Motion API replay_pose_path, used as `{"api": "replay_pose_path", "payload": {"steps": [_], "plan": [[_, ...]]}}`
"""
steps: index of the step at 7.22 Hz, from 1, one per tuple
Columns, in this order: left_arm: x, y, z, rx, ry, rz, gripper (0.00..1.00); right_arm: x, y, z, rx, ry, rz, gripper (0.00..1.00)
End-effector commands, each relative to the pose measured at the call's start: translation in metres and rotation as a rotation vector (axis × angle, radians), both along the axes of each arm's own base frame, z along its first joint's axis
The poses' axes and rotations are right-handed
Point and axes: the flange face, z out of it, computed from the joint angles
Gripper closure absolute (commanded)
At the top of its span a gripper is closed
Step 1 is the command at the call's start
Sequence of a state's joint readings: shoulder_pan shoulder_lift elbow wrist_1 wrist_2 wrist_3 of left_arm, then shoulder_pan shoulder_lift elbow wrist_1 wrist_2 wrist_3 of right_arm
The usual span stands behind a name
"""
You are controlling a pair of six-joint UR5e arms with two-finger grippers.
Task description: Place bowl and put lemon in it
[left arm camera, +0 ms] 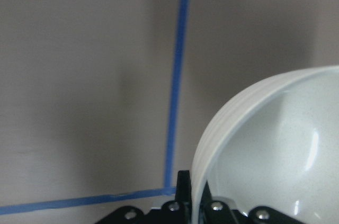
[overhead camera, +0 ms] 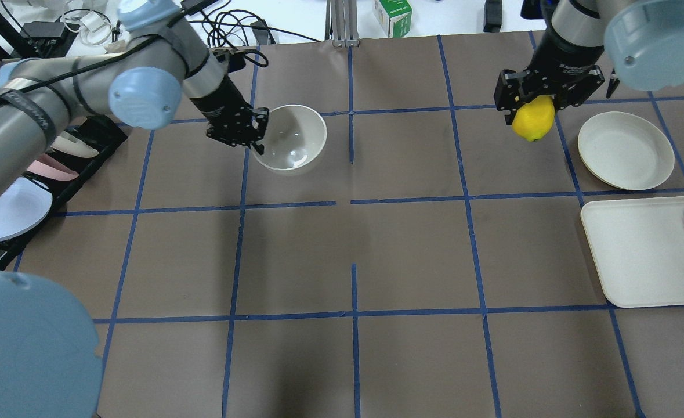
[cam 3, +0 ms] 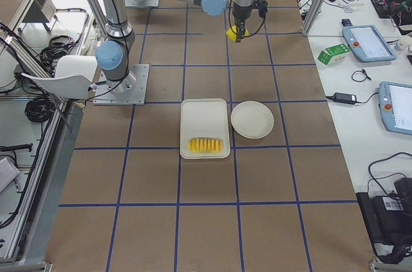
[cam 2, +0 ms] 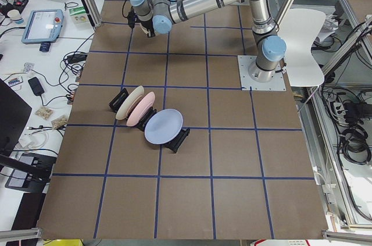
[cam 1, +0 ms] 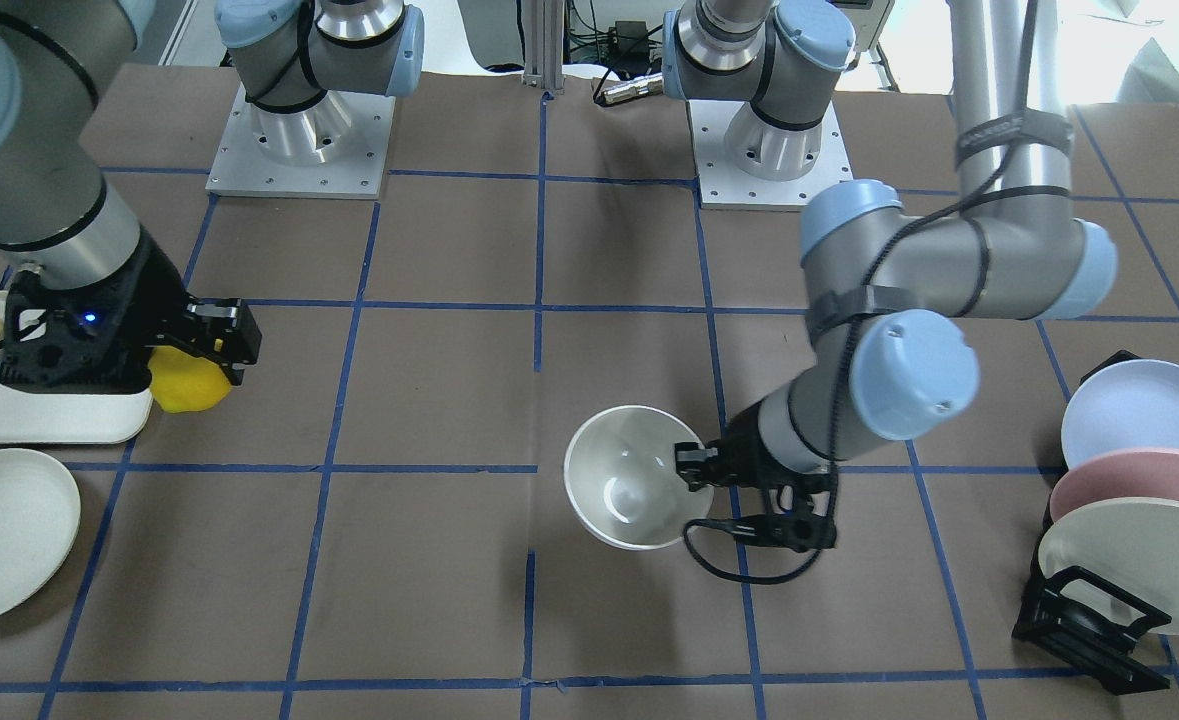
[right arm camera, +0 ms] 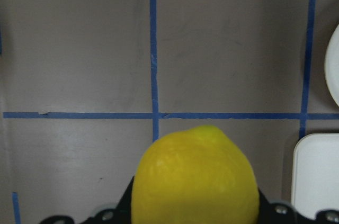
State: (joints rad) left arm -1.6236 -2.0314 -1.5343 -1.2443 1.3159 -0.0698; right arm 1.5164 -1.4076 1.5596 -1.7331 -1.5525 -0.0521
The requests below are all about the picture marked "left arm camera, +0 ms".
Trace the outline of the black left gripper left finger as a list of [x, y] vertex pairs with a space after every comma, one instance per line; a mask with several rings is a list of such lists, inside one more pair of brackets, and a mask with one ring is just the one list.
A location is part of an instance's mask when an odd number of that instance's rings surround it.
[[159, 209], [143, 213], [131, 205], [123, 206], [100, 219], [97, 223], [172, 223], [186, 224], [191, 222], [191, 179], [189, 171], [177, 174], [174, 200], [162, 204]]

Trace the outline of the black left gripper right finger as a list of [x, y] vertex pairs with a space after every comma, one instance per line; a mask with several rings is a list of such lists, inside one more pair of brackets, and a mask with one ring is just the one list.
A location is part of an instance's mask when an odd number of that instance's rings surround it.
[[200, 202], [200, 223], [267, 223], [298, 224], [299, 220], [266, 206], [255, 207], [249, 213], [241, 213], [222, 200], [212, 198], [206, 183]]

